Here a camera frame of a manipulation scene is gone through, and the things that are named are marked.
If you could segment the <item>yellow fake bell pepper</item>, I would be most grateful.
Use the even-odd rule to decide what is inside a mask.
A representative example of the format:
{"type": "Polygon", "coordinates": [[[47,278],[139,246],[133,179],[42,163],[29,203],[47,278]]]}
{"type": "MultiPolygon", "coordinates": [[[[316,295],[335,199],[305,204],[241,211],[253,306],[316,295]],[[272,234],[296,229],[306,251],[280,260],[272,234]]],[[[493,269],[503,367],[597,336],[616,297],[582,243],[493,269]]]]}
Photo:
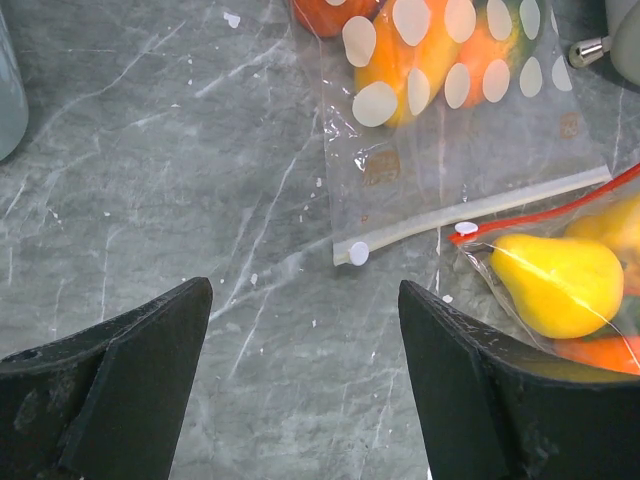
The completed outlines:
{"type": "Polygon", "coordinates": [[[625,293],[639,295],[639,195],[607,205],[601,213],[583,216],[565,230],[566,237],[598,241],[623,264],[625,293]]]}

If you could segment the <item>round mini drawer cabinet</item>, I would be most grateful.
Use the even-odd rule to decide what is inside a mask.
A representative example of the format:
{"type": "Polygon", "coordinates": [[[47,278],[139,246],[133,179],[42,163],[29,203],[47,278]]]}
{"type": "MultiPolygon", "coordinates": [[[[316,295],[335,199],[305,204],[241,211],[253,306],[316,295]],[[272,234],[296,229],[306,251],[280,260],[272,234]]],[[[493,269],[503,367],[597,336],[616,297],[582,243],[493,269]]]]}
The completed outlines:
{"type": "Polygon", "coordinates": [[[609,54],[615,70],[639,86],[639,2],[607,0],[604,5],[607,34],[574,43],[569,49],[569,63],[582,69],[609,54]]]}

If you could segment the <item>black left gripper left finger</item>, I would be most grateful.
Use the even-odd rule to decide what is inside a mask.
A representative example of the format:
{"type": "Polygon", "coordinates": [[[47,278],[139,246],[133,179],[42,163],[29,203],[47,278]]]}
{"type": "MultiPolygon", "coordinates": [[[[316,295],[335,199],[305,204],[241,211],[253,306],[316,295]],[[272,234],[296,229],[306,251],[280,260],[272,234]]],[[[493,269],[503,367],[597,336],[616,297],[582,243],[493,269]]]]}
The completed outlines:
{"type": "Polygon", "coordinates": [[[212,301],[195,277],[2,358],[2,478],[168,478],[212,301]]]}

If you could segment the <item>polka dot zip bag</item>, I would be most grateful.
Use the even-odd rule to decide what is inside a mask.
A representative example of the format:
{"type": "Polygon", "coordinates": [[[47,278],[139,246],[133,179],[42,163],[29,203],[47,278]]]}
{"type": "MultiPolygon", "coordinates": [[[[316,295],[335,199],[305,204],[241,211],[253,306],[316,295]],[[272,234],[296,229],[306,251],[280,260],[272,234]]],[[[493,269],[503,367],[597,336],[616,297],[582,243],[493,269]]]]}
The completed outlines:
{"type": "Polygon", "coordinates": [[[335,265],[605,182],[547,1],[293,1],[335,265]]]}

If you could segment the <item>teal plastic basket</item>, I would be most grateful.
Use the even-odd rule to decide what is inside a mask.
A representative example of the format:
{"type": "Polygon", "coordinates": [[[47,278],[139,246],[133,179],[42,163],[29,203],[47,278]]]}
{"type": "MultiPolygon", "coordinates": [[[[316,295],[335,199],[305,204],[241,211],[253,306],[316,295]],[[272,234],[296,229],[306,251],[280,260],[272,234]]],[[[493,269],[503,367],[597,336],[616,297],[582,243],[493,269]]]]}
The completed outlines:
{"type": "Polygon", "coordinates": [[[29,107],[11,36],[0,13],[0,158],[19,145],[29,121],[29,107]]]}

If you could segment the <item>yellow fake pear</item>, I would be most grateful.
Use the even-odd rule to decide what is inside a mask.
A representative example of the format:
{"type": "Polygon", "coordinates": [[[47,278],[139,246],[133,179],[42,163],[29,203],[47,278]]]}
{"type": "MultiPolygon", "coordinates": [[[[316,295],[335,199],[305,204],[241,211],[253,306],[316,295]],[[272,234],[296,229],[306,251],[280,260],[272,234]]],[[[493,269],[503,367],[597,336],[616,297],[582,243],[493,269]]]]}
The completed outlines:
{"type": "Polygon", "coordinates": [[[590,335],[621,306],[621,263],[594,240],[508,234],[493,243],[489,264],[524,323],[551,339],[590,335]]]}

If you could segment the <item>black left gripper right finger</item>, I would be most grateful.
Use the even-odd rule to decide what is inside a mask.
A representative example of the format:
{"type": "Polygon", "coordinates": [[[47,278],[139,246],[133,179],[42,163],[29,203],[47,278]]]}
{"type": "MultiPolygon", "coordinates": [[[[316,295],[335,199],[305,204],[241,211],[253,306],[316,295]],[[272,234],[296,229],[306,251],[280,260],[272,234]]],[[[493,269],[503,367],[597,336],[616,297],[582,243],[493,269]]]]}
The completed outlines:
{"type": "Polygon", "coordinates": [[[398,296],[436,479],[635,479],[639,380],[545,353],[412,281],[398,296]]]}

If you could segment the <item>clear red-zip bag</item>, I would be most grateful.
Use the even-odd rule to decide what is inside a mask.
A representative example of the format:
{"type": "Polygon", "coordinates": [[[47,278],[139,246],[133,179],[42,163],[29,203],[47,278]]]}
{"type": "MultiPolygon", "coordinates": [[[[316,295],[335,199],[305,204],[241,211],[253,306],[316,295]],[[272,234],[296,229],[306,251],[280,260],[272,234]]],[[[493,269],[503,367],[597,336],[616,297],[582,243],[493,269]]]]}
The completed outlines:
{"type": "Polygon", "coordinates": [[[639,372],[639,168],[540,213],[460,222],[451,242],[534,345],[639,372]]]}

